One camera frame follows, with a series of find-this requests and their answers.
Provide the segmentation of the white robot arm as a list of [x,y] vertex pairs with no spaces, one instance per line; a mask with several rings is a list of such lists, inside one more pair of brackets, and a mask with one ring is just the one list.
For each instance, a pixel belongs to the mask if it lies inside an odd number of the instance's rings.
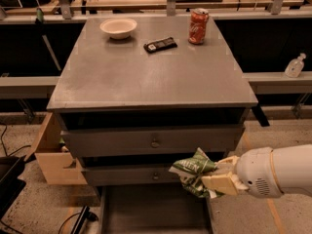
[[312,194],[312,145],[252,149],[241,157],[216,163],[201,180],[206,188],[226,195],[249,193],[256,198]]

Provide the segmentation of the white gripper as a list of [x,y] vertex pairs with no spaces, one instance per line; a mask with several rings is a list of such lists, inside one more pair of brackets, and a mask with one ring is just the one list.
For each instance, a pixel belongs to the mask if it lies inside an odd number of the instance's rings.
[[210,190],[233,196],[247,190],[256,198],[279,198],[283,195],[277,182],[271,147],[252,149],[240,158],[226,157],[217,161],[216,167],[219,170],[236,167],[237,174],[203,176],[202,182]]

